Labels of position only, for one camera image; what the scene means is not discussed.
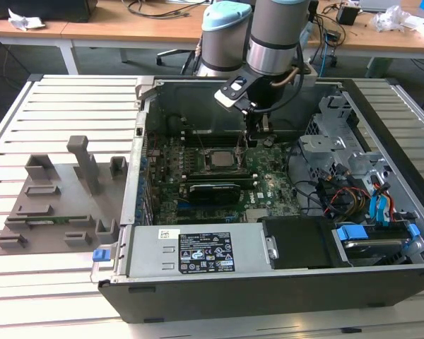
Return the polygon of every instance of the blue tab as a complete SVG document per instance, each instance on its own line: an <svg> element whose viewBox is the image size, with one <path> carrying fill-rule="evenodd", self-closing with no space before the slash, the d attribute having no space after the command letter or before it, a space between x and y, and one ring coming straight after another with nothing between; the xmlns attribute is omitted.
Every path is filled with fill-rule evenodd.
<svg viewBox="0 0 424 339"><path fill-rule="evenodd" d="M344 232L344 227L338 228L338 236L339 239L343 242L344 240L347 240L347 234Z"/></svg>
<svg viewBox="0 0 424 339"><path fill-rule="evenodd" d="M418 226L416 226L416 224L410 224L410 225L408 226L408 231L410 231L411 236L412 236L413 238L414 238L414 237L417 237L418 235L420 235L420 232L419 232Z"/></svg>
<svg viewBox="0 0 424 339"><path fill-rule="evenodd" d="M93 261L95 263L101 261L110 261L112 252L109 249L95 249L93 251Z"/></svg>
<svg viewBox="0 0 424 339"><path fill-rule="evenodd" d="M387 222L384 220L384 209L387 207L388 199L386 196L380 196L379 208L377 210L376 221L383 222L384 226L387 226Z"/></svg>
<svg viewBox="0 0 424 339"><path fill-rule="evenodd" d="M369 205L369 216L371 219L375 218L375 212L377 212L377 196L372 196Z"/></svg>
<svg viewBox="0 0 424 339"><path fill-rule="evenodd" d="M363 225L342 225L338 228L338 236L341 241L368 239L369 236Z"/></svg>

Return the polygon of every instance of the black electronic device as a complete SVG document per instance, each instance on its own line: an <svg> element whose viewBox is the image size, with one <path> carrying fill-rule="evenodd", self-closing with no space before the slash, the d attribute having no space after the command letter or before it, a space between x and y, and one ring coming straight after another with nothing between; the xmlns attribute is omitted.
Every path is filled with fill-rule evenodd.
<svg viewBox="0 0 424 339"><path fill-rule="evenodd" d="M264 233L276 247L271 258L275 270L294 268L348 267L339 256L332 230L333 222L324 217L265 217Z"/></svg>
<svg viewBox="0 0 424 339"><path fill-rule="evenodd" d="M0 19L8 18L10 9L20 16L85 23L97 3L98 0L0 0Z"/></svg>
<svg viewBox="0 0 424 339"><path fill-rule="evenodd" d="M341 25L352 26L360 10L361 7L341 6L339 7L338 14L336 14L336 21Z"/></svg>

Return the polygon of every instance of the robotic arm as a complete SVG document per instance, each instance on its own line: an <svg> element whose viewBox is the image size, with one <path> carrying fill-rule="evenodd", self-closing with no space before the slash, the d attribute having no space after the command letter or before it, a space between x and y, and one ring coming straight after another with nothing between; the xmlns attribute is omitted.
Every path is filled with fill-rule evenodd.
<svg viewBox="0 0 424 339"><path fill-rule="evenodd" d="M299 43L310 0L258 0L249 40L247 63L215 94L227 109L244 114L247 139L269 132L272 111L288 104L303 84L303 54ZM297 62L292 67L293 58ZM295 75L300 81L293 95L282 102L284 87Z"/></svg>

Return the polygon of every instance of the wooden desk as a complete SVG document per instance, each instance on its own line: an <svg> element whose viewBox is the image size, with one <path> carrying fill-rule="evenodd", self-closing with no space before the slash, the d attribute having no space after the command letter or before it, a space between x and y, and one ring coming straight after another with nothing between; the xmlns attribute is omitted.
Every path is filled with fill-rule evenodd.
<svg viewBox="0 0 424 339"><path fill-rule="evenodd" d="M325 1L319 3L319 13L329 4L339 1ZM403 0L402 9L420 15L420 0ZM337 11L330 12L327 16L336 18ZM346 29L346 41L336 50L337 54L355 55L361 57L392 57L392 58L414 58L412 54L424 54L424 38L416 31L405 28L404 32L377 32L370 24L374 17L372 13L361 13L356 18L353 26L343 25ZM330 20L324 19L325 26L328 29L341 32L336 24ZM319 33L317 26L310 39L309 47L319 45ZM416 55L417 58L424 59L423 56Z"/></svg>
<svg viewBox="0 0 424 339"><path fill-rule="evenodd" d="M142 11L164 13L185 6L148 1ZM186 18L154 20L130 13L120 0L99 0L88 24L68 23L61 32L66 39L189 42L196 44L201 37L201 23L207 6L197 6Z"/></svg>
<svg viewBox="0 0 424 339"><path fill-rule="evenodd" d="M36 38L58 38L61 39L61 32L66 27L66 21L45 21L45 28L40 30L18 30L7 20L0 20L0 37L36 37Z"/></svg>
<svg viewBox="0 0 424 339"><path fill-rule="evenodd" d="M335 1L321 0L319 11ZM420 0L403 0L403 9L418 15ZM150 0L144 5L144 13L164 13L184 4L165 4ZM78 74L75 47L111 47L121 51L122 61L126 60L125 49L191 49L201 35L201 22L206 6L197 6L190 11L190 17L173 20L153 20L135 16L127 11L120 0L99 0L98 7L89 23L47 22L47 28L23 32L0 20L0 40L4 44L28 44L56 46L60 48L69 74ZM329 14L336 17L336 11ZM336 53L355 57L388 57L424 59L424 39L416 32L380 32L371 25L371 13L362 13L353 26L344 26L346 41ZM336 26L325 20L329 29ZM314 52L319 36L314 32L306 54Z"/></svg>

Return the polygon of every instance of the aluminum slotted table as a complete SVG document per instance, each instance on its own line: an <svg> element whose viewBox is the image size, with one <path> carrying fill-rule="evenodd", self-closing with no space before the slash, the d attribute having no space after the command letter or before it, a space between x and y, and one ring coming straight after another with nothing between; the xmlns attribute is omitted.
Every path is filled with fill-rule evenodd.
<svg viewBox="0 0 424 339"><path fill-rule="evenodd" d="M89 138L88 150L98 162L128 157L136 79L44 76L26 83L0 124L0 231L27 177L23 166L31 153L49 153L53 163L73 162L66 142L76 134ZM424 148L423 112L395 85L356 83L421 165L424 152L414 147ZM358 338L424 338L424 292L379 309L128 325L90 282L91 265L90 252L0 256L0 338L345 338L343 328L361 330Z"/></svg>

